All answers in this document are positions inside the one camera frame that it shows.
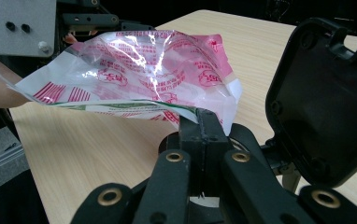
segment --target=open black container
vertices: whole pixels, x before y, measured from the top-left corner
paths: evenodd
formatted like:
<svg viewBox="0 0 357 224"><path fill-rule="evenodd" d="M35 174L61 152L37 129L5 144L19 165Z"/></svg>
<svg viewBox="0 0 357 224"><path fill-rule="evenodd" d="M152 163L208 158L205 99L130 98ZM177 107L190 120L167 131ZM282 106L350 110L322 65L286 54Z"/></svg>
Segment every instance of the open black container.
<svg viewBox="0 0 357 224"><path fill-rule="evenodd" d="M331 188L357 171L357 50L346 36L331 21L301 23L265 100L277 147L310 184Z"/></svg>

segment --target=transparent plastic packaging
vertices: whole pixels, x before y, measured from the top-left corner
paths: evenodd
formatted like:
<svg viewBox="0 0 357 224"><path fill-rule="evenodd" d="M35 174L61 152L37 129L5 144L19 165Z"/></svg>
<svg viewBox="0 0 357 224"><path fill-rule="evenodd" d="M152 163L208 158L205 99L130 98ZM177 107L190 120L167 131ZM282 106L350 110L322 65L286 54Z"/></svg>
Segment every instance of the transparent plastic packaging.
<svg viewBox="0 0 357 224"><path fill-rule="evenodd" d="M242 92L220 35L103 33L73 44L10 88L31 101L136 119L197 122L211 110L228 135Z"/></svg>

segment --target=brass ring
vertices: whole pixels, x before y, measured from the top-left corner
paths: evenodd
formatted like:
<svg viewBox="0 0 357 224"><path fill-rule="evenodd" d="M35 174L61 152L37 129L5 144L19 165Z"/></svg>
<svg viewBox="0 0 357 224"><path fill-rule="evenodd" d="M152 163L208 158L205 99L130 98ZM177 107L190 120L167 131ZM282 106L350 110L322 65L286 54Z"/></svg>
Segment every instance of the brass ring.
<svg viewBox="0 0 357 224"><path fill-rule="evenodd" d="M105 197L109 193L113 193L115 197L113 197L110 200L106 199ZM100 203L100 205L110 206L119 202L121 198L122 198L122 192L120 189L105 189L99 194L99 197L97 197L97 201Z"/></svg>
<svg viewBox="0 0 357 224"><path fill-rule="evenodd" d="M232 154L232 159L234 159L234 161L246 162L250 160L250 155L243 152L236 152Z"/></svg>
<svg viewBox="0 0 357 224"><path fill-rule="evenodd" d="M171 152L166 155L166 159L168 161L176 162L176 161L181 161L183 159L183 156L177 152Z"/></svg>
<svg viewBox="0 0 357 224"><path fill-rule="evenodd" d="M320 205L323 205L325 207L329 207L329 208L338 208L339 206L341 206L341 202L339 201L339 199L332 193L324 191L324 190L313 190L312 191L312 198ZM328 197L331 201L328 202L324 199L322 199L320 196L325 196Z"/></svg>

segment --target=pink and white package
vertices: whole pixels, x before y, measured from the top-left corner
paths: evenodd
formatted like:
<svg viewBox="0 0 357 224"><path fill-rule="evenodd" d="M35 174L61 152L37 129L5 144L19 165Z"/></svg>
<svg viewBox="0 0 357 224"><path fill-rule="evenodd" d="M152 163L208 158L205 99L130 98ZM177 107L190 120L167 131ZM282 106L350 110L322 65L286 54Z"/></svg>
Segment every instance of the pink and white package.
<svg viewBox="0 0 357 224"><path fill-rule="evenodd" d="M76 43L12 89L43 105L137 119L197 122L216 113L228 135L242 93L220 35L103 33Z"/></svg>

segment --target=crumpled plastic package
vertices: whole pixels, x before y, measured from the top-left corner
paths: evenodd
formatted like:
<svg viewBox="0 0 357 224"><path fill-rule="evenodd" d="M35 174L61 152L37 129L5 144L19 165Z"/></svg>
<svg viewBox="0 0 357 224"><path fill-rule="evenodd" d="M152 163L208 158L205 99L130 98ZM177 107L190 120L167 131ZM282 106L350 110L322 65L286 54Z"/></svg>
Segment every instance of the crumpled plastic package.
<svg viewBox="0 0 357 224"><path fill-rule="evenodd" d="M228 135L242 93L220 35L175 30L100 34L78 42L16 85L42 105L113 116L197 122L216 113Z"/></svg>

